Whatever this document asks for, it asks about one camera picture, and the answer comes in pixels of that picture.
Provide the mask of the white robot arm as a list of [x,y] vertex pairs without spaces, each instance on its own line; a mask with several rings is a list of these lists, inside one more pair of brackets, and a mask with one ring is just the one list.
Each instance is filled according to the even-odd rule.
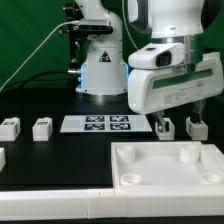
[[122,58],[119,18],[101,0],[74,0],[72,30],[85,34],[89,52],[79,67],[77,91],[100,98],[126,93],[138,114],[203,100],[220,94],[224,79],[217,52],[204,53],[205,0],[128,0],[129,21],[152,34],[151,43]]

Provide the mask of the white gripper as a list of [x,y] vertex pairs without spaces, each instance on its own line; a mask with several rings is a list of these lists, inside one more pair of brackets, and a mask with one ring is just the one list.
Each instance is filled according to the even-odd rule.
[[176,75],[171,68],[133,70],[128,80],[128,104],[139,114],[155,112],[153,118],[157,131],[165,133],[166,121],[161,110],[195,101],[192,122],[201,124],[205,98],[219,95],[223,89],[220,59],[205,58],[196,66],[195,72],[184,75]]

